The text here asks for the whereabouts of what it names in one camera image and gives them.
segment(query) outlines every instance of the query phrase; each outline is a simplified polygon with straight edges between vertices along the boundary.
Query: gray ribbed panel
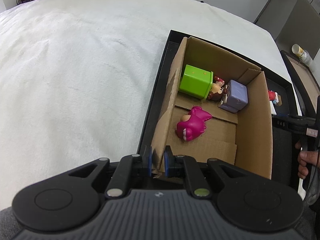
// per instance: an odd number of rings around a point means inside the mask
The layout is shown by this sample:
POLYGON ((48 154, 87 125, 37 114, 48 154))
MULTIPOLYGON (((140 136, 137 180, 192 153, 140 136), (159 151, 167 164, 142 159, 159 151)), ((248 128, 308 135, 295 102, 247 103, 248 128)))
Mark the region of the gray ribbed panel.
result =
POLYGON ((240 230, 217 213, 209 201, 191 198, 185 190, 133 190, 106 203, 99 215, 62 234, 42 235, 27 230, 15 240, 265 240, 303 239, 290 229, 260 235, 240 230))

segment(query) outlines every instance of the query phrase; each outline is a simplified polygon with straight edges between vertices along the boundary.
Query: magenta dinosaur toy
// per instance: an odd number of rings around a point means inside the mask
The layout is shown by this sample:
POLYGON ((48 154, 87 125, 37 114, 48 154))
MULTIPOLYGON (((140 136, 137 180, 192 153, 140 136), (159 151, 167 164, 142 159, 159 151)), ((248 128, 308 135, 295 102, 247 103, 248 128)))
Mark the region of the magenta dinosaur toy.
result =
POLYGON ((181 118, 181 122, 177 123, 176 134, 187 142, 191 141, 204 133, 206 129, 204 122, 211 118, 211 114, 199 106, 194 106, 187 115, 181 118))

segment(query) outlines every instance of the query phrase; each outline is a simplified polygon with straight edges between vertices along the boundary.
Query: toy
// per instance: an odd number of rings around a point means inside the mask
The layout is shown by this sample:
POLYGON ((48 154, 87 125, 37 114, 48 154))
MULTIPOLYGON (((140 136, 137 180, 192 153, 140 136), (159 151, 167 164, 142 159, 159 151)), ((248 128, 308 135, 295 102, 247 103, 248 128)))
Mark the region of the toy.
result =
POLYGON ((190 112, 182 116, 181 121, 177 123, 176 134, 185 141, 191 141, 199 137, 206 129, 205 121, 212 118, 212 115, 202 110, 199 106, 191 108, 190 112))
POLYGON ((271 90, 268 90, 268 95, 269 95, 269 100, 272 101, 272 103, 276 106, 281 106, 282 101, 281 101, 281 96, 278 95, 277 92, 273 92, 271 90))
POLYGON ((246 86, 235 80, 230 80, 223 88, 222 100, 218 107, 232 113, 236 113, 248 104, 248 93, 246 86))
POLYGON ((211 90, 208 93, 207 99, 211 101, 219 101, 222 97, 222 88, 217 84, 213 83, 211 90))
POLYGON ((179 91, 199 99, 206 99, 213 82, 213 72, 186 65, 179 91))
POLYGON ((223 87, 224 85, 224 80, 222 78, 219 78, 217 76, 214 76, 214 80, 216 81, 216 84, 219 85, 220 87, 223 87))

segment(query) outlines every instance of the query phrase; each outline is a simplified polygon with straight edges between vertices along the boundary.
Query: white fleece fabric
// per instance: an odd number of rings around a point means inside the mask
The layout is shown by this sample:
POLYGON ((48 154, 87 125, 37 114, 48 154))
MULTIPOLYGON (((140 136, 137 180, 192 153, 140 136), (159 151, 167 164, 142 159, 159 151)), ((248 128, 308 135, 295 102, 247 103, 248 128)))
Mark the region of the white fleece fabric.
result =
POLYGON ((267 31, 194 0, 36 0, 0 26, 0 210, 29 184, 136 153, 171 29, 290 81, 267 31))

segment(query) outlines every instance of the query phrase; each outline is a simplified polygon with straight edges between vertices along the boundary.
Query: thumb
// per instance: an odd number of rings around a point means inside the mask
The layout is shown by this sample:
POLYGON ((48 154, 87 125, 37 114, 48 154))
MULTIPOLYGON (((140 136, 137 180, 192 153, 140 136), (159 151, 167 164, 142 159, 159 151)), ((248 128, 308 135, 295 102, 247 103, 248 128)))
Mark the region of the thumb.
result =
POLYGON ((312 165, 317 164, 318 151, 301 151, 300 158, 304 160, 306 163, 311 163, 312 165))

